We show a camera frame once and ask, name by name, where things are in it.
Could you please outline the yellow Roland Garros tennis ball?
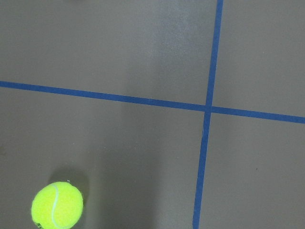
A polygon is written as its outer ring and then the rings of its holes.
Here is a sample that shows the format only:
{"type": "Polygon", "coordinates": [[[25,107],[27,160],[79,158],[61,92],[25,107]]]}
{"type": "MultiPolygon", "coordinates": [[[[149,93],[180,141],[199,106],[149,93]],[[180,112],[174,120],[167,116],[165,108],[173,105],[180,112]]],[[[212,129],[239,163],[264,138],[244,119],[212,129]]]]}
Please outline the yellow Roland Garros tennis ball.
{"type": "Polygon", "coordinates": [[[41,189],[31,205],[31,217],[40,229],[71,229],[81,218],[82,193],[68,182],[54,182],[41,189]]]}

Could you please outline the brown paper table cover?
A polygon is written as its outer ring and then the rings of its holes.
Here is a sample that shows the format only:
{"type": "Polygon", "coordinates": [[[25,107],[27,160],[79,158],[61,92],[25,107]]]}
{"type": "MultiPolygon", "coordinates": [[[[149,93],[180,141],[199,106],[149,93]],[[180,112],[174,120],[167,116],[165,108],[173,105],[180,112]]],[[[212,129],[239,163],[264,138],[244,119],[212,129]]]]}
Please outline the brown paper table cover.
{"type": "Polygon", "coordinates": [[[0,226],[302,229],[302,0],[3,0],[0,226]]]}

